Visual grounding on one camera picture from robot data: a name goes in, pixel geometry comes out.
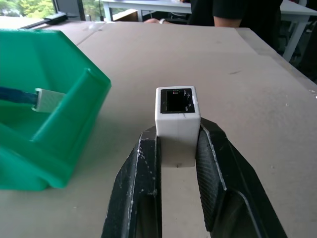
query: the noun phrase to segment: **table leg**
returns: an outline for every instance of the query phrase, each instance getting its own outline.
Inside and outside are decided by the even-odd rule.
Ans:
[[[108,2],[104,2],[104,11],[105,11],[105,17],[107,21],[113,21],[112,10],[109,7]]]
[[[143,22],[142,10],[138,10],[138,21]]]
[[[299,42],[299,39],[301,38],[302,33],[307,25],[308,19],[309,19],[309,16],[303,17],[301,19],[301,21],[299,21],[297,23],[297,25],[295,26],[294,32],[293,32],[291,39],[289,40],[289,42],[286,46],[285,52],[283,54],[283,58],[287,62],[289,62],[291,60],[291,57],[295,51],[295,48]]]

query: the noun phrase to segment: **white rj45 coupler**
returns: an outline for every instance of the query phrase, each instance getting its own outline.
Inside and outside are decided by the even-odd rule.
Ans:
[[[155,123],[161,141],[162,166],[195,165],[200,120],[195,87],[157,88]]]

